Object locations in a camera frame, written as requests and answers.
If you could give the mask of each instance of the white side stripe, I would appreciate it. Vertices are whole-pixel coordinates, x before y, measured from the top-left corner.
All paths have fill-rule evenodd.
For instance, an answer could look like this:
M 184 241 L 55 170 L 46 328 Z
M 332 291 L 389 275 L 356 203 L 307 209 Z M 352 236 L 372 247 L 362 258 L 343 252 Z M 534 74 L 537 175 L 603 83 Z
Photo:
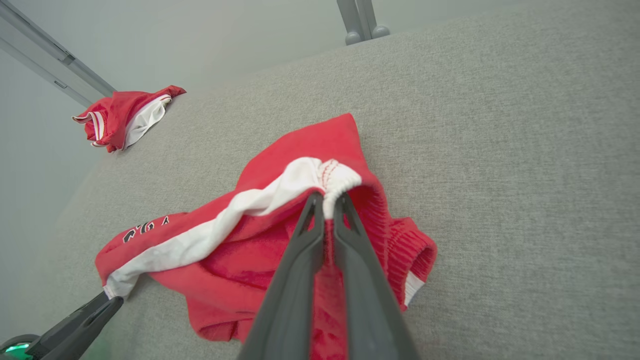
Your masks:
M 125 130 L 125 140 L 122 150 L 136 143 L 140 138 L 157 122 L 159 122 L 165 113 L 164 106 L 171 102 L 171 97 L 167 94 L 159 96 L 133 115 Z
M 150 247 L 126 262 L 109 275 L 104 291 L 109 298 L 126 297 L 142 273 L 169 270 L 200 261 L 224 241 L 243 215 L 269 215 L 311 188 L 324 190 L 323 213 L 326 218 L 331 218 L 339 195 L 360 184 L 360 175 L 338 161 L 322 163 L 320 159 L 298 158 L 264 189 L 237 193 L 216 218 Z
M 104 119 L 102 118 L 102 114 L 99 111 L 93 112 L 95 114 L 95 118 L 98 122 L 98 131 L 95 132 L 95 139 L 100 140 L 104 137 Z
M 95 115 L 93 113 L 89 113 L 89 116 L 91 116 L 91 120 L 93 121 L 93 132 L 95 133 L 95 139 L 98 140 L 98 122 L 95 120 Z
M 85 117 L 72 116 L 71 118 L 78 124 L 86 124 L 91 119 L 91 115 L 87 114 Z

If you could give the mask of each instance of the stitching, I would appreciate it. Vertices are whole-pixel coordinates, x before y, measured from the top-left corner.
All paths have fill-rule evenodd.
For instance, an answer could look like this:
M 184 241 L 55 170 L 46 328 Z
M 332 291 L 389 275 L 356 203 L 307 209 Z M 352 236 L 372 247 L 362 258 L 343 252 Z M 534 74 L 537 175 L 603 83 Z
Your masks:
M 327 166 L 324 168 L 324 170 L 322 171 L 322 187 L 326 190 L 326 171 L 329 170 L 329 168 L 331 167 L 331 165 L 333 165 L 334 163 L 336 163 L 337 161 L 335 160 L 330 160 L 329 164 L 327 164 Z
M 331 179 L 331 174 L 333 173 L 333 171 L 334 171 L 336 168 L 338 168 L 338 165 L 340 165 L 340 163 L 339 163 L 338 161 L 334 160 L 334 163 L 333 163 L 332 165 L 333 165 L 333 168 L 332 168 L 332 169 L 329 171 L 329 173 L 326 175 L 326 182 L 327 182 L 327 183 L 329 183 L 329 180 Z

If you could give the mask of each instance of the white stripe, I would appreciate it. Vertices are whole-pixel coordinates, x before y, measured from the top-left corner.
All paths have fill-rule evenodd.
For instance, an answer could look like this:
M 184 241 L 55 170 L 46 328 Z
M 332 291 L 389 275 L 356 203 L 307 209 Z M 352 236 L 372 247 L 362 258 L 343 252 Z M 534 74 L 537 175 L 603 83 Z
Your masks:
M 164 116 L 164 106 L 171 102 L 168 94 L 149 101 L 142 109 L 133 115 L 125 130 L 125 140 L 122 150 L 136 143 L 140 138 Z
M 91 120 L 93 120 L 93 132 L 95 133 L 95 139 L 98 140 L 98 123 L 95 121 L 95 115 L 93 113 L 89 113 L 89 115 L 91 116 Z
M 98 121 L 98 130 L 100 130 L 100 134 L 98 132 L 95 133 L 95 139 L 100 140 L 104 136 L 104 119 L 102 118 L 102 114 L 99 111 L 93 112 Z
M 104 291 L 109 298 L 126 297 L 142 273 L 200 261 L 218 247 L 243 215 L 268 215 L 311 188 L 324 190 L 323 213 L 325 218 L 331 218 L 339 195 L 360 184 L 360 175 L 335 160 L 321 163 L 320 159 L 298 158 L 264 189 L 237 193 L 213 220 L 192 227 L 129 260 L 109 275 Z
M 424 281 L 420 280 L 413 272 L 409 271 L 404 283 L 404 305 L 409 306 L 411 299 L 415 293 L 424 285 Z
M 85 124 L 87 123 L 90 119 L 91 116 L 87 113 L 85 117 L 77 117 L 77 116 L 72 116 L 71 117 L 75 122 L 78 122 L 80 124 Z

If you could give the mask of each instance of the gray fabric surface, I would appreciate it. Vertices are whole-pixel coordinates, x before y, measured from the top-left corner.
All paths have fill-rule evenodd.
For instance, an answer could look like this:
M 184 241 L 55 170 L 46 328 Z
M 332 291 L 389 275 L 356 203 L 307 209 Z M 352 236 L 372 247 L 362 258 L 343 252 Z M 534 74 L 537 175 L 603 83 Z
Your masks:
M 640 354 L 640 3 L 517 6 L 186 94 L 107 156 L 25 282 L 43 331 L 100 291 L 115 234 L 233 189 L 279 136 L 351 112 L 394 216 L 438 259 L 406 320 L 425 358 Z M 87 359 L 233 359 L 143 277 Z

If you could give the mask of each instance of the gray wall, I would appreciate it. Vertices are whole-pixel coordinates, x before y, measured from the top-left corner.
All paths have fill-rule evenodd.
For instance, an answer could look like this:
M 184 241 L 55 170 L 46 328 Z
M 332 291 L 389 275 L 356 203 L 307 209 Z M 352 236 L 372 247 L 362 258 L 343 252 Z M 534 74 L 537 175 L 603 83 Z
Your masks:
M 0 50 L 0 342 L 28 329 L 12 314 L 29 251 L 106 153 L 71 116 L 84 109 Z M 47 301 L 43 294 L 42 301 Z
M 391 33 L 533 0 L 373 0 Z M 344 47 L 336 0 L 10 0 L 117 90 L 198 92 Z

